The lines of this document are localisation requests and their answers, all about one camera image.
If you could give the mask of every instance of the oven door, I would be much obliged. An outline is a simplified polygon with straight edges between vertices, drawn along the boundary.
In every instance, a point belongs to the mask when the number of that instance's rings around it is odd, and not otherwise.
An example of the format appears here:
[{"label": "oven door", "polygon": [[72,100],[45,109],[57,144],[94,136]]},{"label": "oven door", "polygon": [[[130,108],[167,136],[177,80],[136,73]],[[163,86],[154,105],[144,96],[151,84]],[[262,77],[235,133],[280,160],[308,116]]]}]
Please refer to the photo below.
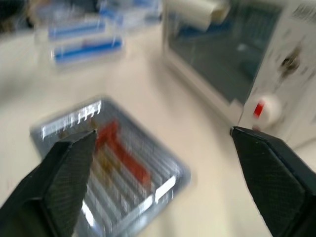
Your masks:
[{"label": "oven door", "polygon": [[238,124],[287,0],[169,0],[168,63],[232,124]]}]

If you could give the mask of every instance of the table surface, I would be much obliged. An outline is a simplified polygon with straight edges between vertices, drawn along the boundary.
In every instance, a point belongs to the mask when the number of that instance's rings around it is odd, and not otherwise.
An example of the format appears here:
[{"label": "table surface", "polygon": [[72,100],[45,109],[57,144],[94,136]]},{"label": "table surface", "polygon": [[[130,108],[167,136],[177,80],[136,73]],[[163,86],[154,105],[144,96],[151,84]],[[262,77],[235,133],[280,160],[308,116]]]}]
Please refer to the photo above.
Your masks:
[{"label": "table surface", "polygon": [[192,172],[192,181],[140,237],[269,237],[225,124],[164,63],[161,28],[127,36],[116,62],[67,72],[38,60],[31,34],[0,43],[0,205],[40,163],[30,126],[94,96],[130,113]]}]

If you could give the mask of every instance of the metal grill grate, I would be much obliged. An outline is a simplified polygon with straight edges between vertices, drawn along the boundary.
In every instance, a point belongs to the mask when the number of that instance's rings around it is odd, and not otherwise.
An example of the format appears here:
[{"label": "metal grill grate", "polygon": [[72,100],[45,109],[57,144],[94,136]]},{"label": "metal grill grate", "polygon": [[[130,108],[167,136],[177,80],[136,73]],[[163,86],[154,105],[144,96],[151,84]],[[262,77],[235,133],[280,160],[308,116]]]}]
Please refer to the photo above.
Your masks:
[{"label": "metal grill grate", "polygon": [[[93,159],[77,236],[136,234],[171,201],[190,180],[189,170],[162,146],[141,131],[113,103],[99,100],[53,119],[31,131],[42,157],[60,138],[80,131],[119,123],[118,139],[151,176],[150,187],[142,186],[115,153],[103,147]],[[146,222],[140,217],[146,216]]]},{"label": "metal grill grate", "polygon": [[264,50],[281,12],[282,8],[277,5],[263,2],[250,4],[243,10],[242,37]]}]

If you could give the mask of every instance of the toaster oven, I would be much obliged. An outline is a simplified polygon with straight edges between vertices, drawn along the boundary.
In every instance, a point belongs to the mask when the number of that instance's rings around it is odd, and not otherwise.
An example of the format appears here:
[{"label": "toaster oven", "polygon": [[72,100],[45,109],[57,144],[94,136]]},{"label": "toaster oven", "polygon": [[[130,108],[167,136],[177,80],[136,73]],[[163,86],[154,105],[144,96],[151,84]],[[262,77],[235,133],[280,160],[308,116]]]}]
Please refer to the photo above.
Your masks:
[{"label": "toaster oven", "polygon": [[168,0],[163,54],[233,125],[316,137],[316,1]]}]

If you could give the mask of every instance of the oven window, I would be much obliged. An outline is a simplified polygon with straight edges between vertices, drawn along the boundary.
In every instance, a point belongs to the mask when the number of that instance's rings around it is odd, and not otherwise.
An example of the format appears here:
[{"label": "oven window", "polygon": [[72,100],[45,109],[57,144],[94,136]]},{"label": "oven window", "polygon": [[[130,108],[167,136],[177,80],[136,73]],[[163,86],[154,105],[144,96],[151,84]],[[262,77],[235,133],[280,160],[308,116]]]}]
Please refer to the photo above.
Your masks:
[{"label": "oven window", "polygon": [[226,19],[206,32],[170,14],[168,41],[228,101],[245,104],[282,7],[251,0],[230,6]]}]

